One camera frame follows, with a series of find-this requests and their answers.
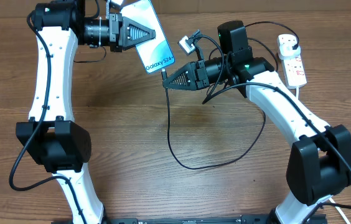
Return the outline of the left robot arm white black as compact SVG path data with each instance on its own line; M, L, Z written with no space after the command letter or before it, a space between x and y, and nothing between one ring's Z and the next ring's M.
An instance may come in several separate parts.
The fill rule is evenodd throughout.
M56 180L72 211L72 223L108 223L88 170L91 137L72 110L72 72L79 45L121 52L159 38L145 15L133 19L106 3L106 18L86 16L84 1L39 3L27 16L39 48L35 95L26 122L16 124L23 154Z

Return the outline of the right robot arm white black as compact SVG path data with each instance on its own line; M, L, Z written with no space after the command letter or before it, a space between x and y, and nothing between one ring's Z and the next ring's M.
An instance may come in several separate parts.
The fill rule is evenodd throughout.
M210 88L207 98L212 99L219 95L217 85L223 84L224 90L237 89L257 105L291 147L286 171L290 191L266 222L325 223L318 209L334 206L332 197L351 185L351 134L345 126L330 126L299 101L298 89L306 84L306 75L297 33L279 35L275 62L269 63L253 56L246 29L242 21L219 25L217 58L204 58L200 52L200 32L181 38L180 48L196 53L198 59L164 75L164 88Z

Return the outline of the Samsung Galaxy smartphone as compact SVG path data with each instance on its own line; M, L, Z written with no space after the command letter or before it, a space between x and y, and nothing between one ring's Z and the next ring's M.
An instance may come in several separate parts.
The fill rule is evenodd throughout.
M154 39L136 46L136 51L146 73L157 72L175 62L174 54L150 0L137 1L125 6L121 13L139 24L155 30Z

